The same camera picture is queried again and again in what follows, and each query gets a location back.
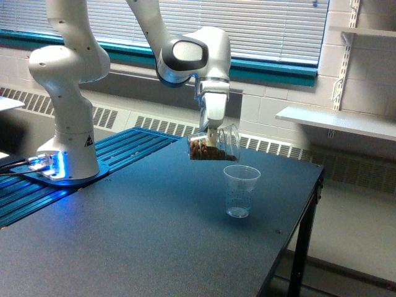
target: blue metal rail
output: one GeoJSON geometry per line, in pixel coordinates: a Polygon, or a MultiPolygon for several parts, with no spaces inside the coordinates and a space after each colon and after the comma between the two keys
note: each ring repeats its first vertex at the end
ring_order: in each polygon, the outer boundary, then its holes
{"type": "MultiPolygon", "coordinates": [[[[132,128],[96,143],[100,161],[109,164],[110,174],[150,155],[180,137],[132,128]]],[[[18,176],[0,178],[0,228],[24,218],[77,189],[47,186],[18,176]]]]}

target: warning label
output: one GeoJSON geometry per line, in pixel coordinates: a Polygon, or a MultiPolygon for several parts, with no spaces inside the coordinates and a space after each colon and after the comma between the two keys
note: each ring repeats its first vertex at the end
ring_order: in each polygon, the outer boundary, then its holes
{"type": "Polygon", "coordinates": [[[92,141],[91,135],[88,136],[88,139],[85,142],[84,147],[89,147],[90,145],[93,145],[93,141],[92,141]]]}

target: table leg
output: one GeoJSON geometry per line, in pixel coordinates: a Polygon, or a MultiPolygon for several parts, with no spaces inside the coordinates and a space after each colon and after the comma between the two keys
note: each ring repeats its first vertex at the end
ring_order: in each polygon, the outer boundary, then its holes
{"type": "Polygon", "coordinates": [[[318,184],[311,202],[308,206],[304,217],[299,224],[296,252],[293,260],[293,268],[291,271],[288,297],[298,297],[303,282],[305,262],[308,255],[309,240],[311,239],[311,231],[314,223],[316,204],[319,200],[318,184]]]}

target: floor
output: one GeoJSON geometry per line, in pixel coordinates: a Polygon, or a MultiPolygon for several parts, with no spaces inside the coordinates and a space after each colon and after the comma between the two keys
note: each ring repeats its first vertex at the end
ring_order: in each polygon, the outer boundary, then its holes
{"type": "MultiPolygon", "coordinates": [[[[283,257],[265,296],[287,295],[292,257],[291,253],[283,257]]],[[[394,286],[387,288],[371,280],[351,277],[342,269],[326,267],[326,264],[316,265],[312,259],[306,267],[303,284],[301,297],[396,297],[394,286]]]]}
{"type": "Polygon", "coordinates": [[[325,180],[309,255],[396,283],[395,222],[395,195],[325,180]]]}

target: blue led light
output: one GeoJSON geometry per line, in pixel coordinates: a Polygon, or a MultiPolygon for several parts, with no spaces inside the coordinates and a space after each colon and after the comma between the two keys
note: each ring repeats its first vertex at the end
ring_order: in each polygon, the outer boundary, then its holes
{"type": "Polygon", "coordinates": [[[56,158],[58,159],[58,177],[59,178],[64,178],[66,176],[66,169],[65,169],[65,164],[64,164],[64,155],[62,152],[58,152],[56,155],[56,158]]]}

